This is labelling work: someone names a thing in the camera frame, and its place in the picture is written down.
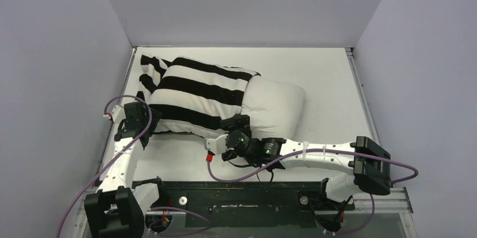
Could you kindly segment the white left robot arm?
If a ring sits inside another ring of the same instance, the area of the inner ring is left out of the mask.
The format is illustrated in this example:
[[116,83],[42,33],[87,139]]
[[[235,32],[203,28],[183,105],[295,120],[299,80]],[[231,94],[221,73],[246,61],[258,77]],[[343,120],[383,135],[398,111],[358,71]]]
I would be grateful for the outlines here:
[[85,213],[92,237],[142,237],[149,206],[160,210],[168,203],[168,194],[157,186],[133,184],[138,161],[161,114],[143,102],[131,102],[113,117],[118,124],[113,158],[97,191],[85,197]]

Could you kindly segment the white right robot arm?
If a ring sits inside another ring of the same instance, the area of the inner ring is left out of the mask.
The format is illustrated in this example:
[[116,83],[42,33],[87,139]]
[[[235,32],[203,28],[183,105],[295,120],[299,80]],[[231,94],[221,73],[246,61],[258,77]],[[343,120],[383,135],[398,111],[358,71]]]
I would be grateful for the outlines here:
[[277,137],[258,139],[252,137],[249,116],[240,114],[221,120],[219,125],[225,134],[206,140],[206,148],[223,161],[240,157],[252,167],[270,172],[291,168],[337,172],[321,182],[318,201],[324,208],[331,209],[360,192],[390,194],[390,154],[368,137],[332,145]]

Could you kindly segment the white pillow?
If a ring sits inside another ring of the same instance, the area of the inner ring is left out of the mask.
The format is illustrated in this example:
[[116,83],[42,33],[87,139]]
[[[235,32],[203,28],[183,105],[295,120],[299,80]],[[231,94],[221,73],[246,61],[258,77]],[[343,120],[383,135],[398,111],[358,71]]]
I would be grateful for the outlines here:
[[291,139],[305,101],[305,89],[290,83],[253,77],[245,90],[241,114],[250,117],[253,138]]

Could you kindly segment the black white striped pillowcase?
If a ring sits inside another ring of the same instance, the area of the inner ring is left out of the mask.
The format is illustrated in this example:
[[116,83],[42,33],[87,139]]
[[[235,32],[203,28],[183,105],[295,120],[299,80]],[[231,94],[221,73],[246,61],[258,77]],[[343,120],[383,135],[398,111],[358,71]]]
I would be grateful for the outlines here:
[[194,134],[217,137],[221,120],[242,109],[249,82],[259,73],[176,57],[167,61],[142,55],[137,97],[162,114],[154,134]]

